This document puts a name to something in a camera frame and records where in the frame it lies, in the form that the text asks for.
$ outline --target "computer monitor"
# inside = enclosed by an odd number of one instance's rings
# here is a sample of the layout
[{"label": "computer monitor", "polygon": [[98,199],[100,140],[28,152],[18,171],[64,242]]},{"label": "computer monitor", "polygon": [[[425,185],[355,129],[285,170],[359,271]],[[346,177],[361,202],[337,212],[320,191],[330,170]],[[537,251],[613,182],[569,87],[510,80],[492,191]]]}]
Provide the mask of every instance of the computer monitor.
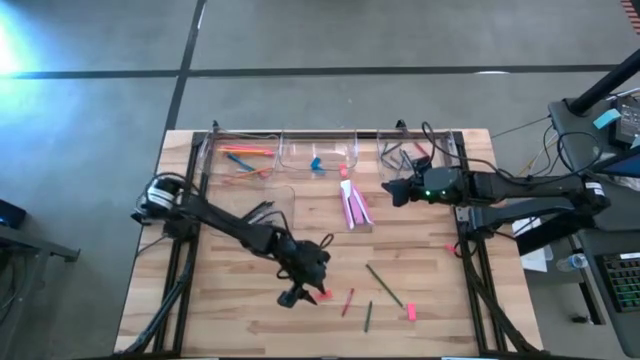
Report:
[{"label": "computer monitor", "polygon": [[640,146],[596,163],[593,172],[640,178]]}]

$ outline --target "keyboard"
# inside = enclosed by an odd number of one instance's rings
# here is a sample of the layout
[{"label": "keyboard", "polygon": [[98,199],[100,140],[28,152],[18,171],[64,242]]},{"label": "keyboard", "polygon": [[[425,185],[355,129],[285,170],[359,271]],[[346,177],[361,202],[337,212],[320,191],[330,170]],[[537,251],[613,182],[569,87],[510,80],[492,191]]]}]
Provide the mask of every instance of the keyboard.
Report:
[{"label": "keyboard", "polygon": [[617,312],[640,311],[640,253],[596,257]]}]

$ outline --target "red pencil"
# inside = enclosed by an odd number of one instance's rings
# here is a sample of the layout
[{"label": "red pencil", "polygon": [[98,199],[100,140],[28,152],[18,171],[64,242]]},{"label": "red pencil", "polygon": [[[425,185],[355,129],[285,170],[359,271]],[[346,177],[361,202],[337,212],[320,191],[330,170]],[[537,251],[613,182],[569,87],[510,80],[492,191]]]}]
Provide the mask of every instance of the red pencil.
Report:
[{"label": "red pencil", "polygon": [[349,296],[347,296],[347,302],[346,304],[344,304],[344,308],[342,308],[342,317],[344,317],[344,314],[347,313],[347,309],[349,308],[349,305],[351,304],[351,298],[353,297],[353,292],[355,291],[354,288],[351,288],[351,290],[349,290]]}]

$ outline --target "blue marker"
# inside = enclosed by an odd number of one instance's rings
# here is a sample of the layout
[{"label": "blue marker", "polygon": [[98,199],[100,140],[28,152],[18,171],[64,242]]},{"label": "blue marker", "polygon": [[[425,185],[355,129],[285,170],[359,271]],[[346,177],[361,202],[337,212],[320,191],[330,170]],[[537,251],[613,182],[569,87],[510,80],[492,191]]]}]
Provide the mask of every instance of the blue marker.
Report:
[{"label": "blue marker", "polygon": [[256,171],[256,169],[252,168],[247,163],[245,163],[244,161],[240,160],[240,158],[238,158],[237,156],[235,156],[235,155],[233,155],[231,153],[227,153],[227,157],[229,159],[235,161],[236,163],[238,163],[238,165],[242,166],[247,171]]}]

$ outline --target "clear plastic bin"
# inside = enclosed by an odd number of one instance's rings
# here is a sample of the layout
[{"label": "clear plastic bin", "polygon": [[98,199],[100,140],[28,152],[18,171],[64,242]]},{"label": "clear plastic bin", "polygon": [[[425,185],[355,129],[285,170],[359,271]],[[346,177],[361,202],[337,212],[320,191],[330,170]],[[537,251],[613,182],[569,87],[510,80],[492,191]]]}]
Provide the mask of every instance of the clear plastic bin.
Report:
[{"label": "clear plastic bin", "polygon": [[[198,164],[207,171],[214,183],[264,183],[275,170],[280,137],[277,135],[250,135],[218,130],[209,132],[200,148]],[[205,164],[208,151],[213,161]]]},{"label": "clear plastic bin", "polygon": [[[451,132],[435,133],[437,145],[443,149],[449,149]],[[451,166],[450,156],[435,149],[422,132],[413,131],[404,134],[400,130],[378,130],[378,172],[382,181],[390,181],[407,178],[413,175],[410,163],[424,156],[433,154],[431,165],[433,167]]]},{"label": "clear plastic bin", "polygon": [[347,171],[358,163],[358,137],[356,130],[331,133],[283,132],[278,159],[285,171],[311,171],[311,163],[320,159],[325,172],[339,172],[344,165]]}]

